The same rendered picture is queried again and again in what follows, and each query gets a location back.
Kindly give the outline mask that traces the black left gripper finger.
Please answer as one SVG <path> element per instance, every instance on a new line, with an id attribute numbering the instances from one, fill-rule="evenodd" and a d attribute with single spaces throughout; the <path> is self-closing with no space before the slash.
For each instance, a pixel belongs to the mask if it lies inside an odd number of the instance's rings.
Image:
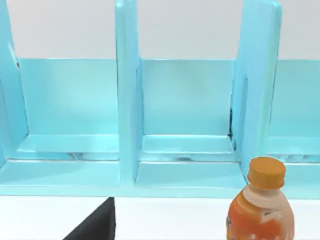
<path id="1" fill-rule="evenodd" d="M 108 197 L 63 240 L 115 240 L 115 199 Z"/>

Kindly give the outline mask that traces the light blue rack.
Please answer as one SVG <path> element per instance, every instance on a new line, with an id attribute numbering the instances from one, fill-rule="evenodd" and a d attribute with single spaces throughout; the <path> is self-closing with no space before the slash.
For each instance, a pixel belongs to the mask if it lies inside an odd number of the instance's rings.
<path id="1" fill-rule="evenodd" d="M 232 198 L 271 156 L 320 200 L 320 60 L 278 59 L 282 11 L 244 0 L 236 59 L 151 59 L 115 0 L 115 58 L 27 58 L 0 0 L 0 195 Z"/>

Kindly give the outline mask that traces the orange bottle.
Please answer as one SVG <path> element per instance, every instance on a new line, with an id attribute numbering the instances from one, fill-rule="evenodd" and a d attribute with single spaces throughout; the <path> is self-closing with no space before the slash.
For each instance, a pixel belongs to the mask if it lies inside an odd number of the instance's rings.
<path id="1" fill-rule="evenodd" d="M 232 200 L 226 216 L 226 240 L 293 240 L 293 210 L 282 192 L 285 165 L 268 156 L 249 163 L 248 185 Z"/>

